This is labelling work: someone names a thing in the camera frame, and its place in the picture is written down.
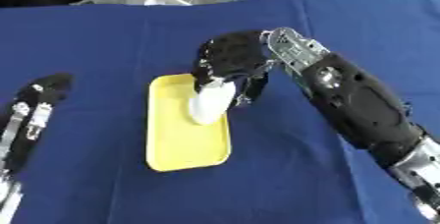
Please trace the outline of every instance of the table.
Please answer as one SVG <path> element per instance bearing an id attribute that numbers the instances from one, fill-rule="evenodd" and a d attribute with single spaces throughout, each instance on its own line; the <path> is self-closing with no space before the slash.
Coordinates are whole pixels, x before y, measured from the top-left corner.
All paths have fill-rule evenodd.
<path id="1" fill-rule="evenodd" d="M 366 68 L 440 134 L 440 0 L 0 10 L 0 103 L 34 78 L 76 77 L 21 174 L 26 196 L 13 223 L 425 223 L 282 72 L 252 107 L 230 112 L 225 164 L 172 173 L 145 165 L 148 84 L 188 72 L 212 36 L 282 26 Z"/>

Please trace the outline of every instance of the plastic tray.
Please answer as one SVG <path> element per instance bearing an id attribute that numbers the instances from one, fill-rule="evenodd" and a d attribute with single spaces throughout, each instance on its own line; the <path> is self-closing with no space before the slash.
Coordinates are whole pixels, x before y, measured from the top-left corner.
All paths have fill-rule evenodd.
<path id="1" fill-rule="evenodd" d="M 146 162 L 156 171 L 219 165 L 231 153 L 226 113 L 208 126 L 190 117 L 193 82 L 190 74 L 163 76 L 149 87 Z"/>

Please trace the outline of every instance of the silver robotic arm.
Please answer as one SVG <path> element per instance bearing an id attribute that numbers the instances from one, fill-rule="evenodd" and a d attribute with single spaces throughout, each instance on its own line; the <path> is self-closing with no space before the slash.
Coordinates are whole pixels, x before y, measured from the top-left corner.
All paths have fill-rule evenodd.
<path id="1" fill-rule="evenodd" d="M 261 94 L 267 73 L 277 65 L 338 134 L 354 147 L 367 150 L 382 169 L 411 191 L 423 216 L 440 223 L 438 141 L 409 119 L 409 106 L 386 85 L 318 41 L 292 28 L 214 38 L 203 44 L 195 61 L 195 91 L 214 80 L 227 83 L 244 78 L 238 99 L 249 104 Z M 237 101 L 232 101 L 231 107 L 235 105 Z"/>

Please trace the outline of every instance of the robotic hand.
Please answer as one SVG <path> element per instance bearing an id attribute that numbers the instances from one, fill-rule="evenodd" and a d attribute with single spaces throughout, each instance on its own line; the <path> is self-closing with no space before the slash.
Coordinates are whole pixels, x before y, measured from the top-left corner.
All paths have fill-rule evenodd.
<path id="1" fill-rule="evenodd" d="M 9 223 L 23 196 L 17 174 L 47 127 L 53 109 L 65 98 L 71 75 L 37 79 L 16 94 L 0 115 L 0 222 Z"/>
<path id="2" fill-rule="evenodd" d="M 240 46 L 246 41 L 242 40 L 236 45 L 233 41 L 237 35 L 251 43 Z M 366 149 L 382 169 L 411 191 L 423 216 L 440 223 L 440 144 L 423 127 L 410 121 L 408 106 L 378 79 L 291 28 L 227 34 L 202 48 L 208 57 L 196 61 L 198 71 L 193 73 L 197 92 L 211 80 L 220 84 L 233 81 L 236 76 L 231 74 L 240 69 L 247 78 L 245 87 L 256 92 L 249 96 L 245 90 L 236 100 L 243 97 L 252 101 L 267 83 L 270 68 L 281 66 L 346 141 Z M 263 61 L 261 55 L 265 51 L 271 56 Z M 243 65 L 237 59 L 246 59 L 249 64 Z M 227 61 L 238 62 L 234 68 L 221 64 Z M 209 68 L 197 68 L 200 62 Z M 265 82 L 249 82 L 261 75 Z"/>

